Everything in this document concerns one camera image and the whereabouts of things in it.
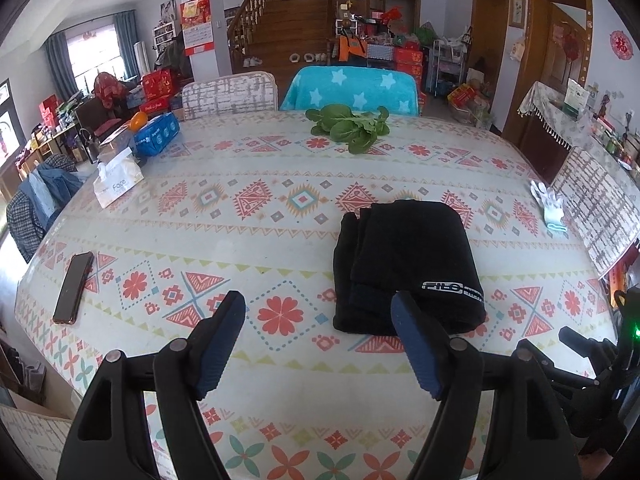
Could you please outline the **wooden staircase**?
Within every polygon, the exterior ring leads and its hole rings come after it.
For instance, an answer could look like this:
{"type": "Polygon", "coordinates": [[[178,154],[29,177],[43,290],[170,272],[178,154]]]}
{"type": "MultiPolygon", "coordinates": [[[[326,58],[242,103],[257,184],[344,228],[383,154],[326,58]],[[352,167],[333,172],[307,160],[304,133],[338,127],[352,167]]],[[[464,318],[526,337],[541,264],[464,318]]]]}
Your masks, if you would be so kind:
{"type": "Polygon", "coordinates": [[[231,66],[242,72],[256,65],[284,71],[298,54],[315,60],[326,53],[342,0],[243,0],[228,24],[231,66]]]}

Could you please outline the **patterned tablecloth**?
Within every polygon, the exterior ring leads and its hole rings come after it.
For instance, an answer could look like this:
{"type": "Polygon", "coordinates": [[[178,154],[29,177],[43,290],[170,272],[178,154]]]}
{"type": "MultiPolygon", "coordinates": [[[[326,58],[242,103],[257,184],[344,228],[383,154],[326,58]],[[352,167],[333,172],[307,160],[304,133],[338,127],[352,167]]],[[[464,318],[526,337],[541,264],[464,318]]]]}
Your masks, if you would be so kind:
{"type": "Polygon", "coordinates": [[[395,200],[460,214],[485,293],[482,351],[528,339],[571,372],[589,362],[570,327],[615,335],[608,300],[574,232],[552,233],[533,170],[492,133],[393,117],[363,155],[313,136],[300,113],[185,122],[103,209],[91,185],[63,210],[17,289],[17,321],[85,392],[106,352],[160,350],[212,315],[231,289],[246,320],[220,387],[201,405],[235,479],[402,479],[435,416],[401,343],[334,330],[332,256],[348,212],[395,200]],[[74,324],[52,315],[73,255],[93,253],[74,324]]]}

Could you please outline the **grey patterned chair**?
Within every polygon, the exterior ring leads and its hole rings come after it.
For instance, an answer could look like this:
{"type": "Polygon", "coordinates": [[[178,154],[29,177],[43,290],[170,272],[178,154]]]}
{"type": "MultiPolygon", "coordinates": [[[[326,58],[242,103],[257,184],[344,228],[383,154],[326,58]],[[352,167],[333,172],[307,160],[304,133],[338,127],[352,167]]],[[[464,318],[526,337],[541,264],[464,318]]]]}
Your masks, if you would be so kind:
{"type": "Polygon", "coordinates": [[[572,148],[552,181],[599,278],[610,272],[639,238],[639,208],[582,148],[572,148]]]}
{"type": "Polygon", "coordinates": [[[278,109],[278,86],[263,70],[191,82],[182,89],[185,120],[278,109]]]}

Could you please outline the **grey patterned chair right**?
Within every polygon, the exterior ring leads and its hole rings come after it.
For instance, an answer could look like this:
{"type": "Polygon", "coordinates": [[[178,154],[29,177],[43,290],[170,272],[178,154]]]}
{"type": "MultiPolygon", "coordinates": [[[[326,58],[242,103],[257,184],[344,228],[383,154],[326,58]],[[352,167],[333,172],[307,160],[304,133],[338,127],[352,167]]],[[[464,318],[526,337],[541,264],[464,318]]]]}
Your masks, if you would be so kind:
{"type": "Polygon", "coordinates": [[[639,208],[582,148],[572,148],[552,181],[599,278],[610,272],[639,238],[639,208]]]}

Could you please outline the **black pants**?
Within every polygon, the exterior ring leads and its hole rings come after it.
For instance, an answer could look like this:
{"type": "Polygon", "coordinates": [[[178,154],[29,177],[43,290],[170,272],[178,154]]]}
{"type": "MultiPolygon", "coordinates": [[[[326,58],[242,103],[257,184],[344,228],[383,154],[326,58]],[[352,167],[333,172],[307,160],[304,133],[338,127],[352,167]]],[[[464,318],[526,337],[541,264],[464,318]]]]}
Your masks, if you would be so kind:
{"type": "Polygon", "coordinates": [[[373,204],[341,221],[333,253],[333,326],[394,336],[390,305],[408,292],[447,333],[485,322],[484,290],[460,214],[439,202],[373,204]]]}

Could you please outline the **white work gloves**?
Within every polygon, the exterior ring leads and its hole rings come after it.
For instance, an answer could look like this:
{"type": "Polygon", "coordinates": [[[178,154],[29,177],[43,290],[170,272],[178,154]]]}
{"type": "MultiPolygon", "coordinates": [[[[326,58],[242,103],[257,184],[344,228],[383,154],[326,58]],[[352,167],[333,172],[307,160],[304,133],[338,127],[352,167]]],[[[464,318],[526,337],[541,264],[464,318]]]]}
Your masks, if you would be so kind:
{"type": "Polygon", "coordinates": [[[542,212],[542,218],[551,232],[566,233],[564,218],[564,200],[556,195],[553,188],[547,188],[544,182],[531,180],[529,191],[542,212]]]}

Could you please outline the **white tissue pack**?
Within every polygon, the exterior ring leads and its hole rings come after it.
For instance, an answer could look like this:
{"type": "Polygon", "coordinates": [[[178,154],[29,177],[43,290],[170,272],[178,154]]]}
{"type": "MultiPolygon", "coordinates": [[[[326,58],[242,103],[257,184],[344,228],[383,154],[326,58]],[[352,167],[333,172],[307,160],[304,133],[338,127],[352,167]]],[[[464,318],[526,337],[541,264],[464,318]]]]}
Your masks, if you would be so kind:
{"type": "Polygon", "coordinates": [[[131,148],[113,157],[107,164],[100,162],[93,191],[99,205],[105,209],[143,180],[143,174],[131,148]]]}

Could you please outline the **green leafy vegetable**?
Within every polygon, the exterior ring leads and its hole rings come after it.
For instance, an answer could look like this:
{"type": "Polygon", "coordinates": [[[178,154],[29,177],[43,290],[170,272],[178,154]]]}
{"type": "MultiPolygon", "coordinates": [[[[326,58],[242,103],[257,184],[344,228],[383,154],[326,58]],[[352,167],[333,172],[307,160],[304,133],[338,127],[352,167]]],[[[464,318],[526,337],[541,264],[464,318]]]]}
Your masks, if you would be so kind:
{"type": "Polygon", "coordinates": [[[380,106],[376,113],[354,113],[344,104],[330,104],[306,110],[305,117],[314,123],[313,136],[327,136],[333,142],[344,143],[350,154],[367,153],[380,136],[387,136],[390,112],[380,106]]]}

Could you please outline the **side table with lace cloth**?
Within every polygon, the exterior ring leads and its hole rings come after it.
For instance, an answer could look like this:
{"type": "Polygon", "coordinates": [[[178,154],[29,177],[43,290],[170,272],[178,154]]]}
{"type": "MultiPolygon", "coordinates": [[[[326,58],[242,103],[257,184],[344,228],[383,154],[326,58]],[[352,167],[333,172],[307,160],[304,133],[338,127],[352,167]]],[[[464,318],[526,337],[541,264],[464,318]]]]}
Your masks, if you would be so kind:
{"type": "Polygon", "coordinates": [[[598,122],[588,112],[580,112],[578,118],[567,115],[562,107],[555,105],[563,100],[561,93],[535,81],[518,107],[518,114],[521,117],[535,116],[548,136],[562,148],[582,148],[597,159],[615,179],[632,183],[625,167],[605,149],[608,136],[605,136],[604,141],[601,140],[598,122]]]}

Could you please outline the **grey patterned chair back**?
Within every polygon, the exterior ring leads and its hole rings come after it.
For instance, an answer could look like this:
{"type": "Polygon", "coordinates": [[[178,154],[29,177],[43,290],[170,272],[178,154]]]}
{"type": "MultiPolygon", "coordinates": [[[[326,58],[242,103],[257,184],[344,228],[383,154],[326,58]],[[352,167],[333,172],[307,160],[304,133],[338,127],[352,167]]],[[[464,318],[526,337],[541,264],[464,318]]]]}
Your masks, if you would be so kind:
{"type": "Polygon", "coordinates": [[[278,86],[263,70],[191,82],[182,89],[185,120],[278,109],[278,86]]]}

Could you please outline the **black smartphone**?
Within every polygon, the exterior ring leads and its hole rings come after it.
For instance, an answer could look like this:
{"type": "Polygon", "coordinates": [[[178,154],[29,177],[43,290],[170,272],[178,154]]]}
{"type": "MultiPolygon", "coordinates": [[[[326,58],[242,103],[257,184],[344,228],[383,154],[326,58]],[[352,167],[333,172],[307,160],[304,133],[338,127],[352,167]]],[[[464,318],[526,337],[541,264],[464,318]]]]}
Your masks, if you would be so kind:
{"type": "Polygon", "coordinates": [[[65,274],[52,322],[54,324],[74,324],[79,310],[82,291],[93,264],[93,253],[83,252],[73,255],[65,274]]]}

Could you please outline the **red wall calendar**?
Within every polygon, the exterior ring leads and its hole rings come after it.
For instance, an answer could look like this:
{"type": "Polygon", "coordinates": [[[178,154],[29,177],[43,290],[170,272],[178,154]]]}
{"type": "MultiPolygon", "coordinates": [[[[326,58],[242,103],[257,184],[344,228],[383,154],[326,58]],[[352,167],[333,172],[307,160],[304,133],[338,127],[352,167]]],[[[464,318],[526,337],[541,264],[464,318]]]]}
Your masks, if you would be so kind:
{"type": "Polygon", "coordinates": [[[186,56],[215,47],[209,0],[188,0],[180,4],[180,24],[186,56]]]}

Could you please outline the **turquoise star chair cover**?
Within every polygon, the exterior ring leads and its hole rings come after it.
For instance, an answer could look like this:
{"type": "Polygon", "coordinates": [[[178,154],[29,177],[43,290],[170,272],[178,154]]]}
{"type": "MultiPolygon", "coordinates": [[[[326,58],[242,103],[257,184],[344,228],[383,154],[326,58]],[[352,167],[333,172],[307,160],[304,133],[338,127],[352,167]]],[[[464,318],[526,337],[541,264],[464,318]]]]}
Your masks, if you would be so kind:
{"type": "Polygon", "coordinates": [[[384,106],[392,115],[419,116],[414,79],[397,70],[358,66],[307,66],[293,78],[280,110],[343,104],[355,112],[384,106]]]}

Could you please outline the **blue plastic box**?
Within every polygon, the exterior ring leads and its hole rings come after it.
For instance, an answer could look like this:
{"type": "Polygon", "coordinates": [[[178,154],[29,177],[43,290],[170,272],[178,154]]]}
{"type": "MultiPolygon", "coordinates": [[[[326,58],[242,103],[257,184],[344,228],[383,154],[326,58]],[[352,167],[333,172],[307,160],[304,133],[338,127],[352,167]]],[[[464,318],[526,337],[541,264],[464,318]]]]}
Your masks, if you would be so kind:
{"type": "Polygon", "coordinates": [[[160,154],[179,132],[180,124],[171,112],[154,117],[134,135],[136,154],[142,157],[160,154]]]}

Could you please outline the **red gift boxes stack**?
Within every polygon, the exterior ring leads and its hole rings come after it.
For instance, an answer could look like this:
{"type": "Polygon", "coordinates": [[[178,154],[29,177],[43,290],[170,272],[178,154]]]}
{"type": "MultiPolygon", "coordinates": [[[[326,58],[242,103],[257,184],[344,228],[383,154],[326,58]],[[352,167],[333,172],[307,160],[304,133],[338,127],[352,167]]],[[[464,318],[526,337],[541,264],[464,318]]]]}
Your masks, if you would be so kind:
{"type": "Polygon", "coordinates": [[[418,90],[422,90],[424,74],[424,55],[420,50],[394,47],[394,63],[396,70],[411,76],[418,90]]]}

